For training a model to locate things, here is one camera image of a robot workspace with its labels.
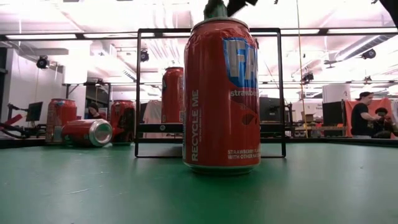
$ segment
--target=computer monitor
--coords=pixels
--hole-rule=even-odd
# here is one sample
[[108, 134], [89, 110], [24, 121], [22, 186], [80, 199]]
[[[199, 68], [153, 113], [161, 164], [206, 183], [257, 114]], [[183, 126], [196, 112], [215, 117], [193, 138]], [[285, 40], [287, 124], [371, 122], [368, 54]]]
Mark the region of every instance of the computer monitor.
[[260, 97], [260, 121], [280, 121], [280, 102], [278, 98]]
[[42, 114], [43, 102], [31, 103], [28, 107], [26, 115], [26, 121], [40, 121], [40, 115]]

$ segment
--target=fluorescent light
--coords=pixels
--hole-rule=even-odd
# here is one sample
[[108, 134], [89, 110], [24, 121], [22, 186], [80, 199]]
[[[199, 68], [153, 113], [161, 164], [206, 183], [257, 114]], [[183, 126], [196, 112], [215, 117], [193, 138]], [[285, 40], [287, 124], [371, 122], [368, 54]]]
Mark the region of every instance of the fluorescent light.
[[251, 35], [276, 35], [273, 32], [250, 32]]
[[395, 27], [381, 28], [359, 28], [359, 29], [329, 29], [328, 34], [372, 34], [372, 33], [395, 33]]
[[9, 40], [57, 40], [76, 39], [74, 34], [27, 34], [27, 35], [6, 35]]
[[142, 82], [141, 85], [162, 85], [161, 82]]
[[129, 82], [129, 83], [112, 83], [112, 86], [136, 86], [137, 83]]
[[398, 93], [398, 85], [390, 86], [388, 88], [389, 93]]
[[[136, 32], [131, 33], [100, 33], [100, 34], [83, 34], [86, 38], [104, 38], [104, 39], [120, 39], [120, 38], [137, 38]], [[154, 37], [154, 34], [144, 33], [141, 37]]]
[[[289, 34], [299, 34], [298, 29], [282, 29], [280, 31], [282, 35], [289, 35]], [[300, 29], [300, 34], [317, 34], [319, 33], [319, 29]]]
[[190, 37], [190, 33], [163, 33], [164, 37]]

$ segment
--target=soda can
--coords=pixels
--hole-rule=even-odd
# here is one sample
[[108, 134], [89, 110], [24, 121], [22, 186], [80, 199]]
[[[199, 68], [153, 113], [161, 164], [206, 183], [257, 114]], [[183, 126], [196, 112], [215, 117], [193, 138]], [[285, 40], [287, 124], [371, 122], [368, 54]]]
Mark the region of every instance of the soda can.
[[68, 122], [62, 128], [64, 143], [82, 147], [102, 147], [112, 139], [112, 126], [104, 119]]
[[136, 109], [130, 100], [115, 100], [111, 107], [112, 144], [130, 144], [134, 140]]
[[182, 123], [183, 68], [170, 67], [162, 80], [162, 123]]
[[76, 120], [77, 107], [75, 101], [52, 99], [47, 111], [47, 126], [45, 142], [47, 144], [61, 143], [62, 127], [69, 121]]
[[195, 172], [244, 174], [261, 160], [257, 48], [230, 18], [197, 24], [185, 46], [183, 161]]

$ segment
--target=security camera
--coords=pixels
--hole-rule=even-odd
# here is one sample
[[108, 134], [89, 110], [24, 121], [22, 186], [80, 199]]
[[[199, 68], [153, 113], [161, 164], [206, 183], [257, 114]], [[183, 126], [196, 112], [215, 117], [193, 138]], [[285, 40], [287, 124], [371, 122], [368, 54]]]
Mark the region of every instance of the security camera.
[[141, 62], [146, 62], [149, 60], [149, 54], [147, 50], [141, 50]]
[[373, 58], [375, 58], [375, 56], [376, 56], [376, 51], [373, 49], [370, 49], [367, 52], [363, 53], [361, 55], [361, 58], [366, 60], [366, 59], [373, 59]]
[[37, 66], [37, 68], [40, 68], [40, 69], [49, 68], [50, 62], [48, 60], [48, 57], [45, 55], [40, 56], [39, 59], [37, 60], [36, 66]]

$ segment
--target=blue logo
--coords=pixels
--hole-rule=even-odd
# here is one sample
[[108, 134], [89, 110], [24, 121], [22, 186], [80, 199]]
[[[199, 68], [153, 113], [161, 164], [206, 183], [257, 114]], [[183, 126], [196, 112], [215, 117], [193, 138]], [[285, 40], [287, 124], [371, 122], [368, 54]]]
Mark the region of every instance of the blue logo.
[[223, 45], [230, 82], [238, 88], [257, 88], [257, 48], [241, 37], [223, 38]]
[[63, 106], [65, 102], [63, 100], [55, 102], [56, 106]]

